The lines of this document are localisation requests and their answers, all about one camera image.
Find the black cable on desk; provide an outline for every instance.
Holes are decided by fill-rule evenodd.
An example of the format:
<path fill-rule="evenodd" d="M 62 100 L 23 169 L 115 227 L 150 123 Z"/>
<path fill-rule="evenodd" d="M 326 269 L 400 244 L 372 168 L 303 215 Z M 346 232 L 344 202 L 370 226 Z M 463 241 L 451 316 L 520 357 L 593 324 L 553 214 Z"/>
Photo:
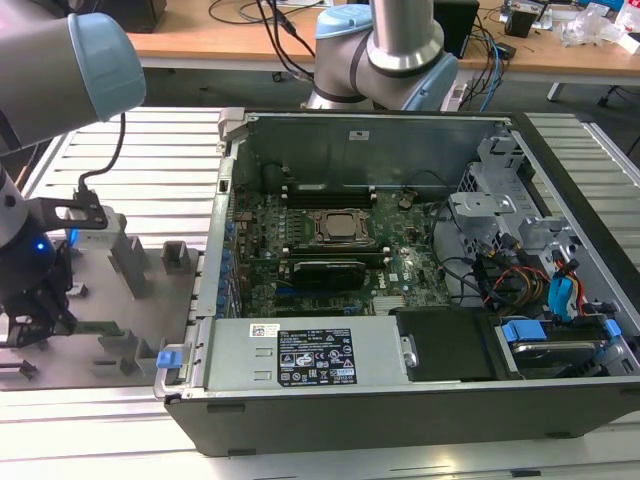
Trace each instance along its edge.
<path fill-rule="evenodd" d="M 260 4 L 260 2 L 261 2 L 261 0 L 256 0 L 256 3 L 258 4 L 258 6 L 260 7 L 260 10 L 262 11 L 262 5 Z M 280 12 L 278 10 L 278 7 L 276 7 L 276 0 L 267 0 L 267 3 L 271 6 L 271 12 L 272 12 L 273 18 L 275 19 L 275 21 L 273 23 L 273 38 L 275 40 L 276 48 L 280 51 L 282 56 L 284 58 L 286 58 L 286 60 L 291 65 L 293 65 L 296 69 L 298 69 L 298 71 L 300 73 L 306 75 L 309 80 L 313 81 L 313 74 L 311 72 L 305 70 L 304 68 L 302 68 L 296 62 L 294 62 L 291 59 L 291 57 L 287 54 L 287 52 L 284 50 L 284 48 L 282 48 L 282 45 L 280 44 L 280 34 L 279 34 L 280 22 L 282 21 L 282 19 L 284 19 L 285 22 L 287 22 L 288 20 L 286 20 L 286 18 L 282 14 L 282 12 Z M 269 28 L 269 24 L 266 21 L 265 21 L 265 27 Z"/>
<path fill-rule="evenodd" d="M 271 42 L 271 46 L 273 47 L 273 51 L 276 52 L 276 55 L 278 56 L 278 59 L 280 60 L 280 63 L 285 68 L 285 70 L 287 72 L 289 72 L 291 75 L 297 76 L 297 72 L 295 72 L 289 65 L 287 65 L 287 63 L 284 61 L 284 58 L 282 58 L 282 54 L 280 53 L 280 50 L 278 49 L 278 46 L 276 45 L 276 42 L 273 39 L 273 34 L 271 33 L 271 28 L 269 28 L 269 20 L 267 19 L 267 16 L 264 13 L 264 9 L 262 8 L 262 3 L 260 3 L 260 0 L 256 0 L 255 3 L 256 3 L 256 5 L 258 5 L 258 9 L 260 10 L 260 16 L 262 17 L 262 23 L 264 23 L 264 28 L 267 30 L 267 35 L 269 36 L 269 41 Z"/>
<path fill-rule="evenodd" d="M 484 27 L 482 23 L 482 19 L 480 18 L 480 15 L 476 15 L 476 21 L 477 21 L 477 24 L 474 26 L 480 31 L 480 36 L 484 37 L 484 40 L 481 41 L 481 45 L 484 47 L 487 53 L 487 62 L 485 63 L 482 73 L 473 82 L 473 84 L 469 88 L 469 92 L 460 103 L 460 108 L 466 105 L 467 110 L 469 110 L 471 106 L 471 102 L 473 101 L 474 98 L 480 95 L 483 95 L 485 93 L 495 95 L 495 93 L 498 91 L 498 88 L 502 85 L 505 72 L 509 68 L 509 61 L 507 61 L 505 64 L 505 61 L 503 59 L 496 58 L 495 51 L 493 49 L 493 44 L 495 43 L 495 39 L 493 38 L 493 35 L 491 35 L 491 32 L 489 32 Z M 493 76 L 491 72 L 495 70 L 496 62 L 498 61 L 500 62 L 500 64 L 498 69 L 499 73 L 498 73 L 497 81 L 495 82 L 493 91 L 487 92 L 487 88 L 490 87 L 491 78 Z M 490 75 L 487 78 L 484 78 L 485 75 L 487 74 L 487 71 L 490 72 Z"/>
<path fill-rule="evenodd" d="M 310 8 L 313 7 L 317 7 L 318 5 L 322 5 L 324 3 L 324 0 L 319 0 L 316 3 L 312 3 L 311 5 L 305 5 L 304 7 L 297 7 L 294 8 L 292 10 L 287 10 L 286 12 L 283 12 L 282 14 L 286 17 L 293 15 L 294 13 L 298 13 L 298 12 L 302 12 L 303 10 L 309 10 Z M 262 23 L 262 19 L 261 18 L 257 18 L 254 17 L 252 15 L 249 15 L 248 13 L 245 12 L 245 10 L 251 6 L 255 5 L 255 2 L 249 2 L 249 3 L 245 3 L 244 5 L 242 5 L 239 9 L 238 9 L 238 15 L 240 15 L 242 18 L 244 18 L 246 20 L 246 25 L 253 25 L 256 23 Z M 287 7 L 286 5 L 280 5 L 280 8 L 290 8 Z M 273 20 L 273 17 L 268 17 L 267 20 Z"/>

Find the cpu socket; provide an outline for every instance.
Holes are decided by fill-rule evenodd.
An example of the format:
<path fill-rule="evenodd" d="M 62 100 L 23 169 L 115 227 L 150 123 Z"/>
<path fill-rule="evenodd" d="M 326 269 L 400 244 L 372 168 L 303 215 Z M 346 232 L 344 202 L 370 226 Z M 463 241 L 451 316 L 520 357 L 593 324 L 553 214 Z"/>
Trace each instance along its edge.
<path fill-rule="evenodd" d="M 362 210 L 324 210 L 314 212 L 316 244 L 370 243 L 367 217 Z"/>

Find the sticker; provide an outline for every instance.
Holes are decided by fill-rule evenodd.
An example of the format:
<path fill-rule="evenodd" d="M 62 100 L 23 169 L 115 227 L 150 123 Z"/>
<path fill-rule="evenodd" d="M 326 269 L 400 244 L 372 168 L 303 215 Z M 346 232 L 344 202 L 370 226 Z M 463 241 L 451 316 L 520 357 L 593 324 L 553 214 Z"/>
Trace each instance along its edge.
<path fill-rule="evenodd" d="M 283 387 L 358 383 L 351 329 L 280 330 L 277 336 L 278 383 Z"/>
<path fill-rule="evenodd" d="M 278 336 L 280 330 L 279 323 L 252 323 L 249 325 L 250 337 L 272 337 Z"/>
<path fill-rule="evenodd" d="M 369 132 L 367 130 L 352 130 L 349 132 L 349 140 L 367 141 L 369 140 Z"/>

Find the wooden desk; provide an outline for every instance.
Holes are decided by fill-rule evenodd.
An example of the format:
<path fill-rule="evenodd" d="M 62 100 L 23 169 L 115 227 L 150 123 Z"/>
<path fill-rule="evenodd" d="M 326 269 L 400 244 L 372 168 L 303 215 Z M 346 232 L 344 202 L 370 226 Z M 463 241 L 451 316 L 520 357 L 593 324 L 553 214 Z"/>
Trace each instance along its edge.
<path fill-rule="evenodd" d="M 229 20 L 241 20 L 236 9 L 249 0 L 225 0 L 215 13 Z M 481 0 L 480 17 L 500 5 L 501 0 Z M 209 18 L 211 0 L 168 0 L 167 11 L 155 33 L 130 35 L 146 67 L 226 70 L 280 71 L 263 25 L 226 25 Z M 257 8 L 248 13 L 258 15 Z M 298 33 L 315 45 L 315 24 L 320 10 L 310 9 L 290 17 Z M 640 85 L 640 56 L 631 56 L 618 45 L 584 45 L 564 48 L 553 32 L 532 31 L 528 38 L 504 36 L 504 25 L 492 21 L 497 13 L 483 20 L 497 41 L 518 49 L 508 76 L 516 80 L 564 83 Z M 288 35 L 282 44 L 290 56 L 312 68 L 312 57 Z M 460 61 L 464 76 L 484 68 L 486 53 L 473 40 Z"/>

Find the metal bracket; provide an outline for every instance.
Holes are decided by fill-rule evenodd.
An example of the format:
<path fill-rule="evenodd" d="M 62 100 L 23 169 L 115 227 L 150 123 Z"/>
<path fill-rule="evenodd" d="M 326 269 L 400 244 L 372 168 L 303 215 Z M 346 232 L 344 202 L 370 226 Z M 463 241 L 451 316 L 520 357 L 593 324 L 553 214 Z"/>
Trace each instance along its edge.
<path fill-rule="evenodd" d="M 563 230 L 571 230 L 566 218 L 538 218 L 533 215 L 525 217 L 518 228 L 522 237 L 522 246 L 528 249 L 544 249 L 553 243 L 556 235 Z"/>
<path fill-rule="evenodd" d="M 220 112 L 218 117 L 218 134 L 220 139 L 229 142 L 246 133 L 247 122 L 242 107 L 229 107 Z"/>
<path fill-rule="evenodd" d="M 63 229 L 103 230 L 107 220 L 98 196 L 90 191 L 75 192 L 73 200 L 66 198 L 32 198 L 25 200 L 27 208 L 43 232 Z M 60 217 L 57 208 L 74 212 L 73 218 Z"/>
<path fill-rule="evenodd" d="M 419 359 L 416 354 L 417 349 L 413 336 L 400 337 L 400 348 L 402 349 L 404 364 L 409 368 L 417 367 Z"/>
<path fill-rule="evenodd" d="M 603 353 L 596 357 L 596 364 L 585 376 L 589 377 L 598 373 L 600 365 L 606 368 L 612 377 L 640 375 L 640 363 L 622 337 L 618 337 Z"/>
<path fill-rule="evenodd" d="M 492 137 L 483 140 L 478 147 L 478 155 L 487 168 L 520 168 L 526 158 L 522 148 L 513 137 Z"/>

